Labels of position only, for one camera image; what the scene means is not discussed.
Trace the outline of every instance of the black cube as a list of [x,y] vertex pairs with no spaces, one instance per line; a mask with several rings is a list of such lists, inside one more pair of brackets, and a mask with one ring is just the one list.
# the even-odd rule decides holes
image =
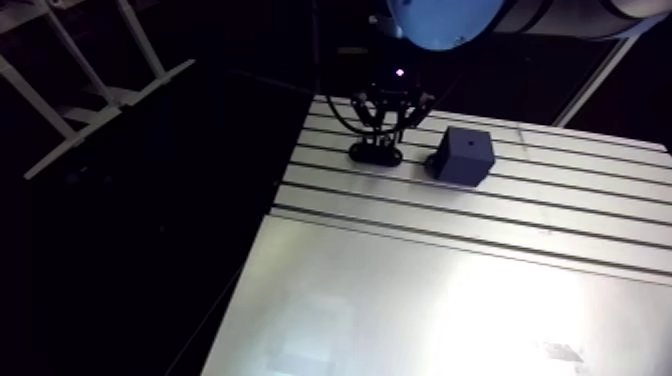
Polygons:
[[494,164],[490,133],[448,127],[439,149],[427,158],[425,167],[435,179],[475,187]]

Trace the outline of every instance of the white metal frame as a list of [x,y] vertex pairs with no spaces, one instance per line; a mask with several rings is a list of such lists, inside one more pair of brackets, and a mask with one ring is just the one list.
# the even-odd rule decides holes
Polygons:
[[[127,0],[116,0],[119,12],[138,44],[138,48],[140,48],[147,64],[154,73],[155,79],[140,91],[105,85],[95,69],[84,57],[81,50],[77,47],[70,34],[68,34],[67,30],[63,27],[57,15],[51,9],[51,7],[58,9],[69,8],[79,4],[81,1],[83,0],[68,0],[65,2],[35,0],[33,5],[19,3],[16,5],[17,9],[10,9],[9,11],[3,10],[2,14],[0,14],[0,20],[5,21],[5,19],[7,19],[8,21],[4,22],[6,27],[1,29],[0,33],[7,32],[32,19],[46,16],[49,25],[56,33],[59,40],[91,81],[92,85],[84,88],[84,90],[100,95],[107,102],[107,106],[100,111],[92,111],[67,105],[54,108],[40,96],[19,71],[7,61],[7,59],[0,55],[0,76],[4,77],[12,86],[14,86],[19,94],[21,94],[64,138],[58,146],[23,175],[24,178],[28,180],[35,177],[35,175],[65,154],[68,150],[81,144],[86,137],[90,136],[93,132],[120,115],[120,108],[122,106],[135,105],[154,90],[167,84],[173,77],[195,63],[195,60],[189,59],[175,68],[166,71],[149,42],[133,8]],[[65,119],[77,120],[84,122],[87,125],[80,131],[76,131],[65,121]]]
[[602,85],[604,80],[609,77],[609,74],[621,62],[623,57],[630,51],[630,48],[637,42],[639,36],[622,39],[612,48],[609,55],[602,61],[602,64],[595,70],[593,75],[581,87],[579,92],[572,98],[569,104],[562,110],[560,115],[553,122],[553,126],[564,128],[581,110],[584,104],[588,102],[590,97]]

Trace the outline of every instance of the black background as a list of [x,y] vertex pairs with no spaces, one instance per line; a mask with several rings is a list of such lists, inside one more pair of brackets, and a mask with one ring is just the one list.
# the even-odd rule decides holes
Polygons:
[[[3,285],[19,307],[4,321],[26,374],[200,372],[230,289],[180,352],[245,260],[318,76],[341,95],[362,82],[366,59],[335,53],[365,40],[358,4],[319,1],[319,66],[310,1],[147,7],[165,65],[198,62],[30,182],[59,136],[0,81]],[[59,16],[106,82],[142,87],[151,74],[115,12],[88,0]],[[570,127],[667,142],[671,27],[643,36]],[[45,35],[36,20],[0,49],[50,102],[81,100],[85,78]],[[466,63],[437,54],[422,69],[462,77],[442,109],[550,124],[612,45],[495,35]]]

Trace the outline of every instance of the cable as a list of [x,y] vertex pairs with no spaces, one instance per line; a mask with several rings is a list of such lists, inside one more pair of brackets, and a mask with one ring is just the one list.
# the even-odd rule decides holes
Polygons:
[[324,95],[327,98],[327,104],[329,105],[329,108],[331,108],[331,112],[334,113],[334,116],[336,116],[336,119],[343,124],[346,128],[348,128],[351,132],[360,134],[362,136],[385,136],[388,134],[393,134],[397,133],[400,130],[403,130],[405,127],[400,126],[401,123],[397,123],[394,128],[386,129],[386,130],[381,130],[381,131],[365,131],[360,128],[357,128],[353,126],[352,124],[348,123],[347,120],[343,116],[341,116],[341,113],[338,112],[336,109],[336,106],[334,105],[334,102],[331,100],[331,96],[328,94]]

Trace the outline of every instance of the table surface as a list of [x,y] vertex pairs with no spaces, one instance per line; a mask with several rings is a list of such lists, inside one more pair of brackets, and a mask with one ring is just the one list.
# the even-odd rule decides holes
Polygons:
[[[477,188],[424,172],[448,126],[491,133]],[[670,374],[664,147],[443,112],[396,168],[356,140],[316,97],[204,375]]]

